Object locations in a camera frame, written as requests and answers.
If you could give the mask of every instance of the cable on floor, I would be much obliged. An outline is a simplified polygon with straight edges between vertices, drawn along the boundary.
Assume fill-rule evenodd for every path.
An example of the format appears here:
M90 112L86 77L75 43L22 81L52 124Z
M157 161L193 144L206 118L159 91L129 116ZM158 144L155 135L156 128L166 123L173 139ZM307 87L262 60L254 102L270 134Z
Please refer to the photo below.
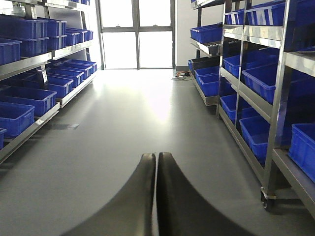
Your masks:
M176 76L171 78L174 81L189 81L192 80L190 71L177 71Z

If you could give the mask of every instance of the floor drain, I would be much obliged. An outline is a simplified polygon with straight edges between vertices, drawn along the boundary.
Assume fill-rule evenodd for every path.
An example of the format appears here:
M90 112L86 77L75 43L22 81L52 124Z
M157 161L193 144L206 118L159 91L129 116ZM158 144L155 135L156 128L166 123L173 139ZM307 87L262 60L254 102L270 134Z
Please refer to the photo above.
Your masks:
M78 124L46 124L43 128L50 130L70 130L78 128Z

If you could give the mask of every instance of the stainless steel shelf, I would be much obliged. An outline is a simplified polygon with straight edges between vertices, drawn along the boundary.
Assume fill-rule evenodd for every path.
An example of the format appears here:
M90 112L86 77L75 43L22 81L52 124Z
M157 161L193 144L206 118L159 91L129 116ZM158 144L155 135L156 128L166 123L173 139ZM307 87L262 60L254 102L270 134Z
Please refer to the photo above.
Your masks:
M208 57L217 57L220 55L222 47L221 42L202 44L191 38L190 43L197 49L204 52Z
M224 25L223 33L225 37L242 40L243 26L239 25Z
M281 149L274 149L272 159L315 218L315 183Z
M237 91L237 87L239 83L238 78L236 78L234 75L232 75L230 72L228 72L224 68L221 68L220 71L221 71L221 76L225 77L232 84L232 87Z
M52 52L52 59L57 60L57 59L66 57L70 54L73 54L73 53L79 52L83 49L86 49L86 48L92 46L92 44L93 44L93 40L89 40L89 41L86 41L83 43L75 44L73 46L61 48L59 50L53 50L53 51L51 51Z
M41 5L61 9L71 9L76 11L86 11L89 5L68 1L68 0L42 0Z
M280 48L283 29L281 26L245 26L244 41Z
M45 53L36 57L22 59L10 64L0 66L0 80L32 70L44 65L52 58L51 53Z
M285 65L315 77L315 52L284 53Z
M217 6L224 4L224 0L196 0L191 3L191 9L196 10L199 8L205 8L209 6Z
M201 90L199 84L197 83L196 79L193 77L192 78L193 84L196 86L203 102L205 103L206 106L213 106L213 105L217 105L219 102L219 96L212 96L212 97L206 97L203 94L203 91Z
M5 161L15 150L17 150L23 143L25 143L34 133L44 126L52 117L59 111L60 105L56 105L50 109L46 114L40 117L35 123L28 127L22 134L8 143L2 150L0 150L0 164Z
M60 107L64 107L69 101L71 101L81 90L83 90L93 79L97 76L98 71L96 71L93 75L84 80L78 87L72 90L66 97L57 98L56 100L60 103Z
M272 105L243 83L240 83L238 90L239 95L270 123Z
M247 159L249 165L251 166L252 170L256 174L260 183L263 182L263 175L264 169L261 164L258 162L257 158L253 154L252 150L248 147L247 143L244 141L241 134L235 128L235 125L232 123L230 118L227 116L225 111L223 110L222 106L219 105L219 115L221 116L222 120L224 121L226 127L232 134L234 140L236 141L237 145L240 147L242 153L244 154L245 158Z
M8 1L29 3L29 4L32 4L32 5L38 5L39 3L43 2L42 0L8 0Z

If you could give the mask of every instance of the white wall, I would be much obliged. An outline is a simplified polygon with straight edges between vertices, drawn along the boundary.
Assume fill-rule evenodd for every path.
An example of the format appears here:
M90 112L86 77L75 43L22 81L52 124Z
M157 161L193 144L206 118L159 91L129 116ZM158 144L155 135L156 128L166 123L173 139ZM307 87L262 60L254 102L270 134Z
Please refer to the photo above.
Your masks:
M190 44L190 29L197 27L198 11L191 10L189 0L176 0L176 66L187 66L189 59L196 58L196 48ZM223 5L202 9L202 25L222 22Z

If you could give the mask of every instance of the glass door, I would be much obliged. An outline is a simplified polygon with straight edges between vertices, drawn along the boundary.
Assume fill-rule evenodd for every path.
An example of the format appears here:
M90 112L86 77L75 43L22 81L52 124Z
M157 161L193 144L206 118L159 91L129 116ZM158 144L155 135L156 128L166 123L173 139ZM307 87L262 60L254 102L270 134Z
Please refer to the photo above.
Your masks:
M175 0L100 0L106 69L175 68Z

